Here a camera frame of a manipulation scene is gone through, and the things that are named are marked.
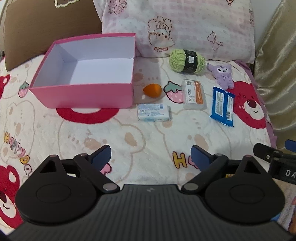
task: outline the pink box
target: pink box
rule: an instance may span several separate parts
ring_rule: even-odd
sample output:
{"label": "pink box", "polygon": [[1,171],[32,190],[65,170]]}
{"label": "pink box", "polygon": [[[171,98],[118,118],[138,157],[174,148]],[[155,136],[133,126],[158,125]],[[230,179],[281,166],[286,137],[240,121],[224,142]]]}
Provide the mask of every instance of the pink box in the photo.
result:
{"label": "pink box", "polygon": [[133,104],[136,34],[55,41],[30,85],[48,108],[128,108]]}

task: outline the bedsheet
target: bedsheet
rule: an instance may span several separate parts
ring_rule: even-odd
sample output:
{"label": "bedsheet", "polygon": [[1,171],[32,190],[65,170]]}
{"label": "bedsheet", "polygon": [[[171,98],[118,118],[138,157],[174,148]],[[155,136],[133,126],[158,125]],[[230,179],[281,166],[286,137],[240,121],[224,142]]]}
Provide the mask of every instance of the bedsheet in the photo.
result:
{"label": "bedsheet", "polygon": [[[72,158],[109,144],[112,157],[102,173],[119,186],[125,183],[182,185],[200,172],[191,161],[192,145],[231,159],[252,154],[257,142],[271,145],[264,107],[246,71],[233,61],[229,62],[235,82],[232,92],[238,98],[235,98],[234,127],[228,127],[209,117],[213,87],[219,86],[208,71],[202,76],[175,73],[170,70],[168,58],[139,57],[135,59],[135,104],[131,108],[56,110],[47,109],[28,91],[42,59],[43,56],[38,56],[9,73],[5,70],[5,60],[0,63],[0,192],[6,197],[5,202],[0,199],[0,228],[6,233],[21,223],[14,205],[16,191],[50,154],[58,154],[61,159]],[[201,82],[205,110],[184,109],[178,90],[184,79]],[[164,91],[159,98],[147,97],[142,92],[150,83],[162,86]],[[140,122],[137,103],[167,104],[172,120]],[[259,161],[268,168],[267,163]]]}

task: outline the screw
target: screw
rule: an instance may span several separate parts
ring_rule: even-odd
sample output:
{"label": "screw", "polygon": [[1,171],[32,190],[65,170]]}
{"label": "screw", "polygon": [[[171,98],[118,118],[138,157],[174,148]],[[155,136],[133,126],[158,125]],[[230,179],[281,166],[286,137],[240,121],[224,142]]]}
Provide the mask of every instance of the screw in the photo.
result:
{"label": "screw", "polygon": [[183,186],[187,191],[195,191],[198,189],[198,185],[195,183],[186,183]]}
{"label": "screw", "polygon": [[115,183],[105,183],[103,185],[103,189],[106,191],[114,191],[116,190],[117,185]]}

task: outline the curtain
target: curtain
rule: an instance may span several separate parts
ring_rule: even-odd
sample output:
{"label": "curtain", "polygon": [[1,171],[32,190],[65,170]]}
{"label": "curtain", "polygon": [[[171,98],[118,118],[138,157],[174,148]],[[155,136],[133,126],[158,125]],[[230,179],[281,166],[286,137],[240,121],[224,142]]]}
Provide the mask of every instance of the curtain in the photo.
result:
{"label": "curtain", "polygon": [[258,49],[254,78],[278,137],[296,140],[296,1],[282,0]]}

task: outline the yarn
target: yarn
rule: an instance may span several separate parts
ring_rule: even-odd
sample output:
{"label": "yarn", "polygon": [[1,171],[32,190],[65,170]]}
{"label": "yarn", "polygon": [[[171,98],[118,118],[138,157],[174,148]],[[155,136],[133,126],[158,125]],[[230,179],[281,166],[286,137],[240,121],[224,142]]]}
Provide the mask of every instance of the yarn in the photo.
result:
{"label": "yarn", "polygon": [[[201,73],[205,68],[205,58],[196,53],[197,55],[197,68],[195,74]],[[184,70],[186,54],[184,49],[174,49],[170,54],[170,67],[175,72],[182,72]]]}

